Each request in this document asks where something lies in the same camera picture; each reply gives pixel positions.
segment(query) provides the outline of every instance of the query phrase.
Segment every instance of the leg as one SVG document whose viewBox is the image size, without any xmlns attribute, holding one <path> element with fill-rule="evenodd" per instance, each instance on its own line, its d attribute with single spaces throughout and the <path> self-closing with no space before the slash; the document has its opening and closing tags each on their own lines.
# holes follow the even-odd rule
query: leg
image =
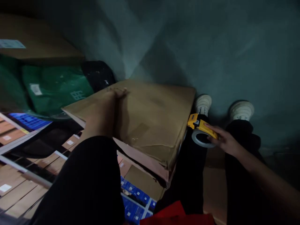
<svg viewBox="0 0 300 225">
<path fill-rule="evenodd" d="M 258 152 L 260 137 L 252 134 L 253 127 L 249 121 L 233 120 L 226 130 L 264 163 Z M 226 154 L 225 169 L 228 190 L 227 224 L 261 224 L 274 220 L 275 213 L 269 200 L 239 161 Z"/>
<path fill-rule="evenodd" d="M 203 100 L 203 97 L 208 98 L 207 95 L 200 96 L 196 101 L 197 106 L 203 104 L 201 101 L 199 102 L 199 100 Z M 208 105 L 204 104 L 207 105 L 205 110 L 202 108 L 199 113 L 203 113 L 201 119 L 209 123 L 207 114 L 211 104 L 210 97 L 208 102 Z M 175 201 L 180 201 L 187 215 L 203 214 L 203 169 L 207 148 L 197 145 L 192 140 L 192 132 L 193 130 L 188 128 L 171 185 L 162 199 L 157 202 L 154 213 L 159 212 Z"/>
</svg>

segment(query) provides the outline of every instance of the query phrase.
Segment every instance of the white sneaker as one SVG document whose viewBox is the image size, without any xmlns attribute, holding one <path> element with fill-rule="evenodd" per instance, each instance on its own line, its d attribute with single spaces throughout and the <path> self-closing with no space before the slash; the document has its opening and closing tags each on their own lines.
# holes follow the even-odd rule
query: white sneaker
<svg viewBox="0 0 300 225">
<path fill-rule="evenodd" d="M 195 102 L 196 112 L 208 116 L 208 111 L 212 105 L 212 98 L 209 95 L 200 95 Z"/>
<path fill-rule="evenodd" d="M 254 106 L 247 101 L 239 101 L 233 104 L 229 110 L 230 120 L 247 120 L 249 121 L 254 114 Z"/>
</svg>

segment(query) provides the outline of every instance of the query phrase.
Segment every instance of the right hand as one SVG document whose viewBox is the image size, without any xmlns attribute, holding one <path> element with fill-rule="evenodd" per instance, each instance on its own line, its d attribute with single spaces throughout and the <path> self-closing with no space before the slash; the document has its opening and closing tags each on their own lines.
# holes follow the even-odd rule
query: right hand
<svg viewBox="0 0 300 225">
<path fill-rule="evenodd" d="M 219 139 L 215 139 L 211 136 L 208 136 L 207 139 L 211 143 L 220 147 L 224 152 L 236 157 L 238 153 L 241 153 L 243 150 L 245 150 L 229 132 L 218 126 L 212 126 L 209 124 L 205 124 L 205 126 L 218 133 Z"/>
</svg>

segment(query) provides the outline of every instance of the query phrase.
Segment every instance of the cardboard box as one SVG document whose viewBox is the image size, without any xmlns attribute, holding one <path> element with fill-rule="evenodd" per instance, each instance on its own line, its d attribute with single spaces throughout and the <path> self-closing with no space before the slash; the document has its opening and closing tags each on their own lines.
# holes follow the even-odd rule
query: cardboard box
<svg viewBox="0 0 300 225">
<path fill-rule="evenodd" d="M 73 147 L 77 142 L 79 141 L 79 139 L 75 136 L 70 137 L 62 146 L 65 149 L 70 149 L 71 147 Z"/>
<path fill-rule="evenodd" d="M 130 167 L 124 178 L 155 201 L 160 200 L 163 196 L 164 188 L 155 179 L 135 166 Z"/>
<path fill-rule="evenodd" d="M 6 133 L 7 131 L 13 130 L 15 127 L 9 122 L 3 121 L 0 122 L 0 134 Z"/>
<path fill-rule="evenodd" d="M 79 64 L 84 56 L 43 20 L 0 13 L 0 54 L 35 65 Z"/>
<path fill-rule="evenodd" d="M 59 155 L 53 153 L 50 156 L 48 156 L 47 158 L 39 159 L 38 161 L 35 162 L 35 164 L 39 165 L 42 168 L 45 168 L 45 167 L 49 166 L 52 162 L 54 162 L 58 157 L 59 157 Z"/>
<path fill-rule="evenodd" d="M 120 162 L 119 167 L 120 167 L 120 173 L 122 177 L 126 176 L 131 166 L 132 166 L 131 163 L 127 162 L 125 159 L 123 159 Z"/>
<path fill-rule="evenodd" d="M 54 162 L 52 162 L 49 166 L 46 167 L 46 170 L 48 170 L 50 173 L 53 173 L 55 175 L 58 174 L 58 172 L 61 170 L 63 165 L 65 164 L 66 160 L 59 157 Z"/>
<path fill-rule="evenodd" d="M 23 131 L 15 129 L 13 131 L 0 135 L 0 143 L 6 145 L 14 140 L 17 140 L 20 137 L 23 137 L 24 135 L 26 134 Z"/>
<path fill-rule="evenodd" d="M 0 209 L 8 210 L 36 186 L 37 184 L 32 181 L 24 181 L 10 193 L 0 198 Z"/>
<path fill-rule="evenodd" d="M 124 151 L 126 160 L 143 166 L 169 182 L 183 141 L 195 90 L 125 80 L 112 88 L 127 87 L 128 94 L 118 101 L 114 141 Z M 70 117 L 85 127 L 85 120 L 106 90 L 63 108 Z"/>
<path fill-rule="evenodd" d="M 78 144 L 73 145 L 73 146 L 70 147 L 68 150 L 69 150 L 70 152 L 72 152 L 72 151 L 76 148 L 77 145 L 78 145 Z"/>
<path fill-rule="evenodd" d="M 19 218 L 24 214 L 31 206 L 33 206 L 48 190 L 42 186 L 36 186 L 25 197 L 18 201 L 14 206 L 9 208 L 5 214 L 15 218 Z"/>
<path fill-rule="evenodd" d="M 26 179 L 22 174 L 10 165 L 5 165 L 0 168 L 0 196 L 4 196 L 12 191 Z"/>
<path fill-rule="evenodd" d="M 117 159 L 118 159 L 118 164 L 120 164 L 120 162 L 123 160 L 121 156 L 117 156 Z"/>
</svg>

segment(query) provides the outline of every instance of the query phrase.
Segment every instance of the green plastic bag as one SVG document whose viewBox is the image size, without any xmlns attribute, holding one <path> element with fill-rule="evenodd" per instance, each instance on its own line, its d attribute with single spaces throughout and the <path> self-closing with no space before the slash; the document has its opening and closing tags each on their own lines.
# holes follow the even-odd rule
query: green plastic bag
<svg viewBox="0 0 300 225">
<path fill-rule="evenodd" d="M 17 59 L 0 55 L 0 79 L 1 112 L 32 113 Z"/>
<path fill-rule="evenodd" d="M 22 66 L 22 80 L 34 112 L 43 119 L 69 118 L 61 107 L 94 93 L 80 66 Z"/>
</svg>

